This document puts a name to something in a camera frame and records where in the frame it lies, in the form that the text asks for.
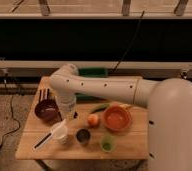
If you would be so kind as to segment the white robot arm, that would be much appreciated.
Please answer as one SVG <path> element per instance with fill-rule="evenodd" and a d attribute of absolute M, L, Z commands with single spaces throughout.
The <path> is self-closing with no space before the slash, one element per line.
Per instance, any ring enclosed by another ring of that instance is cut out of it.
<path fill-rule="evenodd" d="M 73 111 L 77 93 L 146 108 L 148 171 L 192 171 L 191 81 L 82 77 L 68 63 L 51 74 L 50 86 L 64 116 Z"/>

